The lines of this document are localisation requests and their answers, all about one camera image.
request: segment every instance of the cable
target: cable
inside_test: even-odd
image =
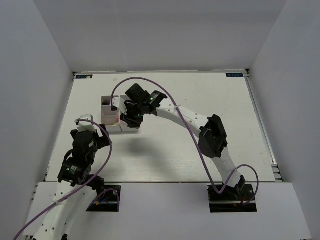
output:
[[[109,192],[109,191],[113,191],[115,194],[116,194],[116,198],[117,198],[117,202],[118,202],[118,212],[119,212],[119,207],[120,207],[120,198],[119,198],[119,194],[118,194],[118,191],[113,189],[113,188],[109,188],[109,189],[106,189],[104,191],[102,191],[98,196],[96,196],[96,198],[92,201],[92,203],[90,204],[89,207],[91,207],[92,204],[95,204],[95,202],[103,195],[105,194],[106,192]]]
[[[106,130],[103,129],[103,127],[101,127],[99,124],[97,124],[94,121],[91,120],[86,120],[86,119],[77,119],[77,122],[88,122],[88,123],[92,123],[93,125],[96,125],[108,138],[109,143],[110,143],[110,151],[109,151],[109,155],[107,157],[107,159],[105,160],[104,164],[101,166],[101,168],[87,181],[85,182],[82,186],[80,186],[79,188],[73,190],[72,192],[70,192],[69,194],[67,194],[66,196],[60,198],[58,200],[59,203],[63,202],[64,200],[66,200],[67,198],[71,197],[72,195],[76,194],[77,192],[79,192],[81,189],[83,189],[85,186],[87,186],[89,183],[91,183],[96,176],[98,176],[99,173],[101,173],[101,171],[104,169],[104,167],[107,165],[107,163],[110,160],[111,157],[111,153],[112,153],[112,141],[109,137],[109,134]],[[53,203],[50,206],[48,206],[45,210],[43,210],[42,212],[40,212],[37,216],[35,216],[33,219],[31,219],[23,228],[21,228],[21,230],[15,235],[13,240],[17,240],[18,237],[23,233],[24,230],[26,230],[27,227],[29,227],[35,220],[37,220],[39,217],[41,217],[43,214],[45,214],[46,212],[48,212],[49,210],[53,209],[57,204]]]
[[[99,203],[105,202],[106,204],[108,204],[108,202],[107,202],[108,198],[109,198],[109,197],[106,197],[105,199],[102,199],[101,201],[99,201]]]
[[[210,182],[211,182],[211,184],[212,184],[212,187],[213,187],[214,191],[215,191],[217,194],[222,194],[222,193],[223,193],[223,191],[224,191],[225,188],[227,187],[227,184],[228,184],[228,182],[230,181],[232,175],[235,173],[235,171],[236,171],[237,169],[239,169],[239,168],[241,168],[241,167],[248,167],[248,168],[250,168],[250,169],[253,170],[253,172],[254,172],[254,174],[255,174],[255,176],[256,176],[256,181],[257,181],[257,183],[256,183],[256,190],[255,190],[255,193],[254,193],[253,197],[252,197],[249,201],[247,201],[246,203],[244,203],[243,205],[250,203],[250,202],[255,198],[255,196],[256,196],[256,194],[257,194],[257,192],[258,192],[258,189],[259,189],[259,177],[258,177],[258,174],[257,174],[256,170],[255,170],[252,166],[249,166],[249,165],[247,165],[247,164],[242,164],[242,165],[238,166],[236,169],[232,170],[232,172],[230,173],[230,175],[229,175],[228,178],[226,179],[225,183],[223,184],[221,190],[218,190],[217,187],[216,187],[216,185],[215,185],[215,182],[214,182],[213,178],[211,177],[211,174],[210,174],[209,169],[208,169],[208,167],[207,167],[207,164],[206,164],[206,162],[205,162],[204,156],[203,156],[202,153],[201,153],[201,150],[200,150],[200,147],[199,147],[199,145],[198,145],[198,143],[197,143],[197,140],[196,140],[196,138],[195,138],[195,136],[194,136],[194,134],[193,134],[190,126],[188,125],[187,121],[185,120],[184,116],[182,115],[182,113],[181,113],[181,111],[180,111],[180,109],[179,109],[179,107],[178,107],[178,104],[176,103],[176,101],[174,100],[174,98],[172,97],[172,95],[171,95],[166,89],[164,89],[160,84],[158,84],[158,83],[156,83],[155,81],[152,81],[152,80],[150,80],[150,79],[144,78],[144,77],[138,77],[138,76],[129,77],[129,78],[127,78],[127,79],[119,82],[119,83],[114,87],[114,89],[113,89],[113,91],[112,91],[112,93],[111,93],[111,99],[114,98],[114,94],[115,94],[115,92],[116,92],[116,89],[117,89],[121,84],[123,84],[123,83],[125,83],[125,82],[127,82],[127,81],[129,81],[129,80],[133,80],[133,79],[144,80],[144,81],[147,81],[147,82],[149,82],[149,83],[152,83],[152,84],[156,85],[157,87],[159,87],[160,89],[162,89],[162,90],[167,94],[167,96],[171,99],[173,105],[175,106],[175,109],[176,109],[177,113],[179,114],[179,116],[180,116],[182,122],[184,123],[186,129],[189,131],[189,133],[190,133],[190,135],[191,135],[191,138],[192,138],[192,140],[193,140],[193,142],[194,142],[194,145],[195,145],[195,147],[196,147],[196,149],[197,149],[197,151],[198,151],[198,153],[199,153],[200,159],[201,159],[201,161],[202,161],[204,170],[205,170],[206,174],[208,175],[208,178],[209,178],[209,180],[210,180]]]

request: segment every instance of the sticker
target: sticker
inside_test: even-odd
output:
[[[243,78],[243,73],[226,73],[225,74],[227,78]]]
[[[75,79],[92,79],[93,75],[76,75]]]

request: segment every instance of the gray wall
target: gray wall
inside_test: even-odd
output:
[[[280,171],[320,240],[320,1],[289,0],[251,68]]]
[[[286,0],[34,0],[72,71],[250,68]]]
[[[72,72],[32,0],[0,1],[0,235],[24,225],[44,179]]]

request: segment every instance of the black joint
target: black joint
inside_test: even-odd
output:
[[[200,127],[199,147],[201,153],[208,158],[220,158],[227,147],[227,133],[219,116],[208,117],[205,126]]]

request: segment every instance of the white table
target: white table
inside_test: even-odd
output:
[[[275,180],[245,78],[195,72],[94,74],[91,79],[75,79],[50,159],[47,182],[57,181],[64,155],[72,148],[70,131],[76,128],[75,119],[91,114],[101,123],[101,96],[111,95],[116,84],[129,77],[156,81],[178,104],[202,115],[220,116],[235,165],[253,166],[263,182]],[[139,83],[149,93],[159,90],[151,83],[132,80],[121,85],[116,94],[123,95],[134,83]],[[110,136],[112,157],[100,173],[106,182],[209,182],[188,131],[169,120],[147,115],[138,133]],[[108,153],[108,147],[98,151],[93,173],[101,167]],[[215,165],[209,158],[206,161],[213,179],[221,182]],[[247,181],[256,181],[250,169],[242,168],[240,172]]]
[[[52,204],[40,182],[27,221]],[[301,240],[310,232],[291,183],[262,183],[257,212],[210,213],[206,183],[123,183],[119,212],[82,212],[71,240]],[[44,216],[23,233],[34,236]]]

